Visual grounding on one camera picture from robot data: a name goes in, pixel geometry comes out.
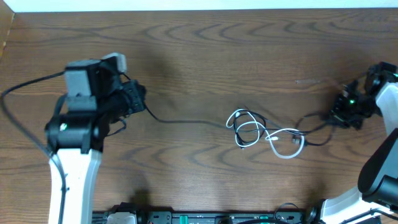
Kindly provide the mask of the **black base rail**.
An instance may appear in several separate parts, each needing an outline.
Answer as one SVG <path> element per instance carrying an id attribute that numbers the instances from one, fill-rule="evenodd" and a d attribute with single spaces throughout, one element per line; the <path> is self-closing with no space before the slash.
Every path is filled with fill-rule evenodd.
<path id="1" fill-rule="evenodd" d="M 276 211 L 178 211 L 171 207 L 155 207 L 122 202 L 108 211 L 95 211 L 95 223 L 137 224 L 237 224 L 237 223 L 304 223 L 305 212 L 299 208 Z"/>

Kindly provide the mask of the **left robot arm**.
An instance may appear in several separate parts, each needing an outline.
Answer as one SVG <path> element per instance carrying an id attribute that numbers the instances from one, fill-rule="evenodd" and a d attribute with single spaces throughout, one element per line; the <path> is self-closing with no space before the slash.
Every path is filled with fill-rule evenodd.
<path id="1" fill-rule="evenodd" d="M 113 123 L 145 110 L 146 89 L 127 72 L 123 54 L 70 62 L 67 94 L 46 124 L 52 178 L 49 223 L 91 223 L 104 139 Z"/>

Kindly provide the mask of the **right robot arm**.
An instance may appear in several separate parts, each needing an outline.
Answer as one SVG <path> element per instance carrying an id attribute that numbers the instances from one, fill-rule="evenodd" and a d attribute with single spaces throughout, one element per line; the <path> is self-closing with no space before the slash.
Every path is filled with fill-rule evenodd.
<path id="1" fill-rule="evenodd" d="M 342 128 L 360 129 L 366 118 L 382 116 L 387 138 L 365 163 L 357 186 L 322 200 L 307 211 L 303 223 L 380 223 L 397 219 L 397 66 L 379 62 L 368 68 L 364 91 L 358 81 L 336 97 L 329 117 Z"/>

